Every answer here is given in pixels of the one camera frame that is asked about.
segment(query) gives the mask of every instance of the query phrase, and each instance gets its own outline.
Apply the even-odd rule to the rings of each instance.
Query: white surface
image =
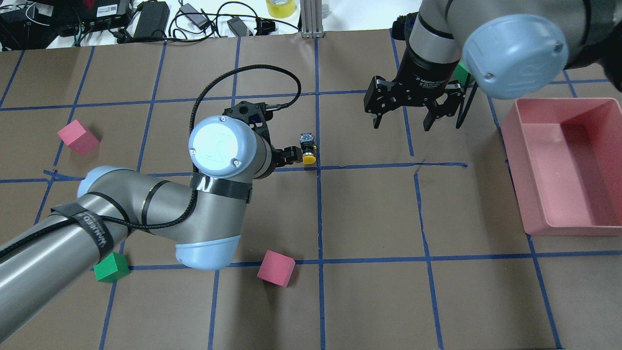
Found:
[[[300,16],[300,0],[294,1],[296,2],[296,10],[294,13],[291,16],[280,20],[296,26]],[[189,0],[184,1],[183,3],[189,3],[199,11],[202,8],[207,13],[215,13],[224,2],[225,1]],[[242,2],[248,4],[255,11],[257,11],[257,14],[260,17],[271,18],[267,11],[266,0],[242,0]],[[24,1],[5,0],[2,5],[21,3],[24,3]],[[134,8],[136,8],[136,6],[140,3],[140,1],[134,0]],[[166,3],[169,5],[170,9],[169,22],[167,23],[168,28],[168,25],[177,13],[180,5],[177,0],[166,0]],[[324,7],[327,5],[330,9],[328,17],[323,20],[324,31],[361,31],[366,29],[390,28],[393,21],[395,21],[398,16],[418,11],[419,6],[421,5],[421,0],[323,0],[323,3]],[[48,14],[50,9],[47,9],[46,7],[48,6],[40,4],[37,5],[39,11]],[[228,4],[223,8],[221,13],[252,14],[251,10],[239,4]],[[134,28],[139,18],[140,13],[136,15],[131,25],[128,27],[128,31],[130,33],[134,32]],[[228,19],[230,19],[230,17],[220,17],[218,20],[218,28],[222,36],[233,36],[226,24]],[[256,25],[254,18],[242,17],[242,20],[249,28],[255,28]],[[180,17],[177,22],[181,28],[198,32],[198,28],[190,23],[185,17]],[[285,24],[277,23],[276,27],[277,31],[272,34],[291,34],[296,32],[294,28]],[[187,35],[189,39],[201,37],[201,35]],[[81,45],[110,45],[115,43],[116,39],[108,31],[103,31],[88,34],[82,41]],[[72,44],[73,37],[58,37],[48,46],[48,48],[69,47],[72,46]]]

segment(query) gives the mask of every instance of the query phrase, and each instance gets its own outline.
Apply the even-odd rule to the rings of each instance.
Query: light blue joint cap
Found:
[[[211,116],[190,134],[188,152],[203,174],[231,177],[251,165],[257,153],[257,139],[243,121],[223,115]]]
[[[546,86],[564,69],[569,49],[564,32],[530,14],[499,17],[465,42],[463,60],[493,98],[518,98]]]
[[[233,260],[240,235],[201,243],[175,244],[177,261],[198,270],[220,270]]]
[[[88,190],[95,183],[95,181],[97,181],[100,177],[115,170],[134,171],[128,168],[117,168],[116,166],[107,166],[107,165],[98,166],[97,168],[94,168],[93,170],[89,171],[88,174],[86,174],[86,177],[84,178],[84,180],[80,181],[80,185],[78,186],[78,198],[88,193]]]

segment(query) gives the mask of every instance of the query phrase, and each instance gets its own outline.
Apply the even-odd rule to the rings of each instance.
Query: green block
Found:
[[[112,283],[129,274],[128,261],[119,253],[111,253],[93,268],[100,282]]]
[[[457,79],[463,86],[467,86],[473,81],[473,76],[470,75],[465,63],[462,61],[460,61],[456,70],[453,71],[453,78]]]

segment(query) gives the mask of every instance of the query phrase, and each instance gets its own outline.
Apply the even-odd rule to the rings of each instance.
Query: pink plastic tray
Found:
[[[614,98],[520,98],[501,125],[530,235],[622,235],[622,110]]]

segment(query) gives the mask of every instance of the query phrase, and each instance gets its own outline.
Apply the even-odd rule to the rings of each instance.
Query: white label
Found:
[[[110,16],[116,14],[117,5],[97,7],[97,17]]]

